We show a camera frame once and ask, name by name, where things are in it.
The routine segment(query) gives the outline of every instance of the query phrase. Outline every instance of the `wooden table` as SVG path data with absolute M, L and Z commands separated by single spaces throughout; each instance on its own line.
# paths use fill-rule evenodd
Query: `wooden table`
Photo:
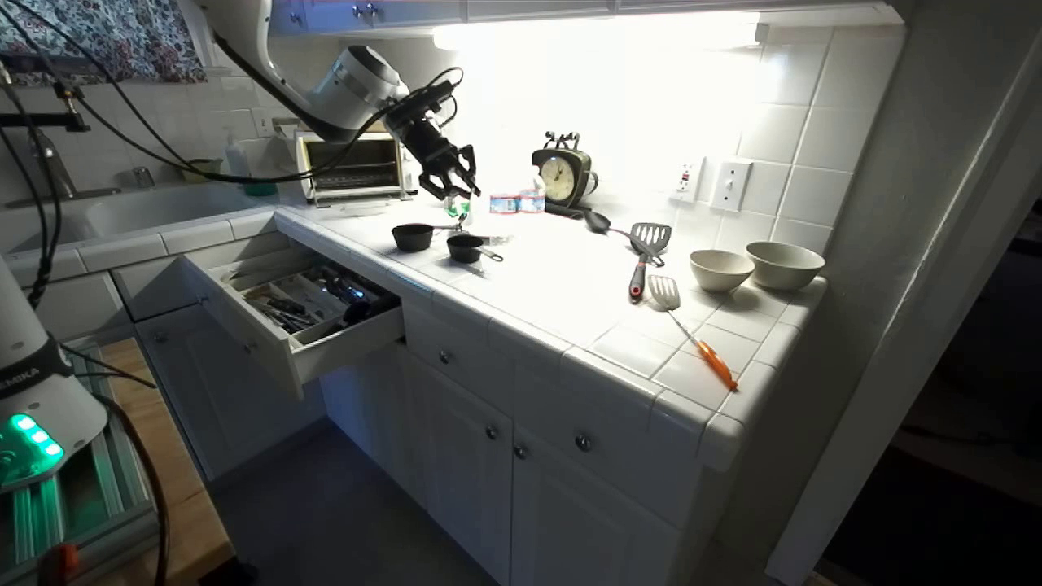
M 153 372 L 143 360 L 137 338 L 103 341 L 97 355 L 113 369 L 153 380 Z M 165 583 L 198 583 L 204 572 L 217 570 L 225 560 L 233 558 L 220 513 L 198 478 L 198 470 L 181 442 L 179 427 L 165 411 L 162 393 L 128 377 L 112 377 L 106 387 L 135 420 L 162 481 L 171 517 Z M 155 553 L 143 553 L 123 562 L 103 583 L 140 586 L 153 583 L 153 572 Z

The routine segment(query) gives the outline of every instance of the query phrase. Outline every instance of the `open drawer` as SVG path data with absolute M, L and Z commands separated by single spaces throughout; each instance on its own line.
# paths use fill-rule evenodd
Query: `open drawer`
M 185 257 L 185 266 L 209 315 L 292 393 L 405 336 L 395 294 L 303 247 L 239 265 Z

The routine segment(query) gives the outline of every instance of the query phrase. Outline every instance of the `electrical outlet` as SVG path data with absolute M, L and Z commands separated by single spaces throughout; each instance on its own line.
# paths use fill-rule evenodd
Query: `electrical outlet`
M 697 199 L 701 182 L 702 182 L 702 156 L 680 165 L 671 199 L 689 206 Z
M 722 161 L 711 207 L 744 212 L 753 161 Z

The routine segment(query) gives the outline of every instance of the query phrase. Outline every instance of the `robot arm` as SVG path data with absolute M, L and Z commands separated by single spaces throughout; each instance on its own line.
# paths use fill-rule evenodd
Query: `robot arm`
M 217 45 L 307 128 L 329 143 L 355 141 L 370 122 L 383 117 L 389 129 L 425 165 L 419 185 L 438 199 L 479 196 L 473 145 L 452 145 L 432 124 L 430 111 L 452 99 L 452 80 L 408 92 L 402 74 L 367 45 L 350 45 L 321 80 L 296 89 L 268 52 L 269 0 L 198 0 Z

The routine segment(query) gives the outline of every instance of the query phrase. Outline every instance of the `bowl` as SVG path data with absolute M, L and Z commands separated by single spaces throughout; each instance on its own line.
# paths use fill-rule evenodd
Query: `bowl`
M 747 250 L 757 265 L 753 284 L 762 290 L 806 290 L 823 271 L 823 257 L 810 247 L 753 241 Z
M 744 255 L 708 247 L 689 255 L 689 271 L 702 290 L 722 294 L 748 280 L 757 265 Z
M 476 233 L 448 233 L 448 257 L 455 265 L 476 265 L 482 257 L 485 239 Z
M 426 250 L 432 224 L 395 224 L 390 229 L 398 250 Z

